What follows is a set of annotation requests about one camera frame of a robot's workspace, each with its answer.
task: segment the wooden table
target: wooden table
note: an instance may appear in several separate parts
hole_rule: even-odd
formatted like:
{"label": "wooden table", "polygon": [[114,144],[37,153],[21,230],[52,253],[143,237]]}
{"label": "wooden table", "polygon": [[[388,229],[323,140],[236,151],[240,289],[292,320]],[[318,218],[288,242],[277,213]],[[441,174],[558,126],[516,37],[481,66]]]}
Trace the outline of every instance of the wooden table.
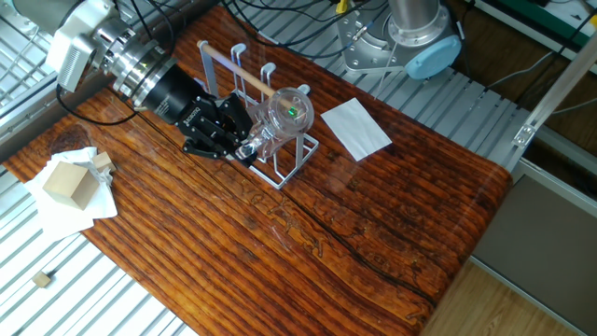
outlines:
{"label": "wooden table", "polygon": [[[507,192],[507,171],[317,65],[252,43],[221,8],[187,28],[176,56],[204,79],[196,47],[244,42],[243,67],[278,69],[274,88],[308,83],[321,146],[282,191],[236,162],[181,152],[150,112],[117,127],[62,119],[4,165],[21,180],[52,153],[85,146],[118,166],[118,216],[83,234],[200,335],[415,335],[470,256]],[[233,89],[231,74],[216,68]],[[353,158],[320,113],[356,97],[392,138]],[[108,89],[78,111],[130,113]]]}

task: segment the white paper sheet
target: white paper sheet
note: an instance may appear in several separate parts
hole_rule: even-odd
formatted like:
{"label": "white paper sheet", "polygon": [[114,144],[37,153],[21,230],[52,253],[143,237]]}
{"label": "white paper sheet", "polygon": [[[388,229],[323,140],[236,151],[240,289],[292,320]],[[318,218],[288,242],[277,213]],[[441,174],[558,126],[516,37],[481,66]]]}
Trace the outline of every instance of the white paper sheet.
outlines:
{"label": "white paper sheet", "polygon": [[356,98],[332,108],[321,117],[355,161],[392,143]]}
{"label": "white paper sheet", "polygon": [[[98,172],[91,158],[97,154],[96,147],[86,147],[52,155],[46,167],[42,169],[25,187],[35,197],[38,220],[43,230],[43,236],[49,242],[54,242],[73,233],[88,229],[93,226],[95,218],[109,218],[118,214],[114,197],[110,190],[112,176],[106,169]],[[56,203],[42,189],[59,161],[74,163],[90,170],[100,183],[100,187],[91,197],[85,210]]]}

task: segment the blue cap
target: blue cap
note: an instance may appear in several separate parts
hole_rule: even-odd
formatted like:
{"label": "blue cap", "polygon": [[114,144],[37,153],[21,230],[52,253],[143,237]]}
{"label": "blue cap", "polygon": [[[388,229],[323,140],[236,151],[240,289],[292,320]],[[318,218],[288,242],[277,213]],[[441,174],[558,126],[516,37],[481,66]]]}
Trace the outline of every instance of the blue cap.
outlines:
{"label": "blue cap", "polygon": [[423,50],[404,68],[413,79],[425,79],[437,75],[454,62],[461,48],[458,35],[448,36]]}

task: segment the dish rack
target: dish rack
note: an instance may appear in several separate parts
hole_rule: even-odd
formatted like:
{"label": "dish rack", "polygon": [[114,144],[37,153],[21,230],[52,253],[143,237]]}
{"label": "dish rack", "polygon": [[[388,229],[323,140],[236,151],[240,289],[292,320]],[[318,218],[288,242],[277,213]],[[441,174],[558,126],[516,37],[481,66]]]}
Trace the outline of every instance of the dish rack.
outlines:
{"label": "dish rack", "polygon": [[[218,59],[213,57],[212,53],[208,52],[205,49],[205,46],[207,45],[207,41],[202,41],[199,45],[201,60],[203,63],[203,70],[207,79],[207,90],[212,95],[220,98],[214,70],[214,59],[216,59],[217,61]],[[238,65],[238,67],[243,68],[241,62],[241,54],[245,51],[246,45],[244,43],[239,43],[235,45],[230,49],[230,61]],[[261,93],[259,101],[256,98],[249,96],[249,94],[247,94],[246,91],[245,78],[237,74],[237,72],[233,69],[230,69],[229,67],[227,67],[227,69],[230,70],[234,78],[234,91],[232,91],[232,93],[236,93],[240,98],[244,100],[245,107],[248,108],[249,106],[256,106],[267,100],[266,92],[264,92],[263,90],[259,90],[259,88],[255,85],[254,87],[258,89]],[[271,74],[275,71],[275,69],[276,65],[274,63],[266,63],[261,67],[260,80],[262,83],[266,84],[268,88],[271,88]],[[308,94],[311,90],[309,86],[306,84],[299,86],[298,89],[305,94]],[[272,166],[269,165],[268,159],[258,159],[256,162],[258,162],[259,167],[253,164],[249,169],[253,171],[257,176],[274,186],[276,189],[281,189],[284,186],[284,184],[286,184],[286,182],[288,182],[288,180],[300,169],[300,167],[303,164],[305,164],[305,162],[311,157],[311,155],[315,152],[315,150],[318,147],[319,141],[305,133],[296,137],[296,145],[294,147],[294,150],[289,151],[291,156],[294,157],[294,167],[292,167],[288,173],[284,174],[281,171],[281,164],[278,152],[274,153],[271,156]],[[234,160],[234,158],[230,154],[227,156],[227,158],[229,160]]]}

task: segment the small wooden block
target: small wooden block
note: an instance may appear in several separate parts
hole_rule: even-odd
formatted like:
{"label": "small wooden block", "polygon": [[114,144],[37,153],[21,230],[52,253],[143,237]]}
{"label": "small wooden block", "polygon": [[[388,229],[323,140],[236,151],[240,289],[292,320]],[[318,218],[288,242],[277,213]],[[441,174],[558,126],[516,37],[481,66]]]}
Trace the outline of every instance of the small wooden block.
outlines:
{"label": "small wooden block", "polygon": [[102,154],[98,154],[91,159],[93,161],[93,165],[97,168],[98,172],[103,172],[106,167],[110,168],[110,172],[116,171],[116,166],[110,160],[107,152]]}
{"label": "small wooden block", "polygon": [[35,282],[35,284],[40,288],[45,288],[51,279],[43,272],[37,272],[33,278],[31,278]]}

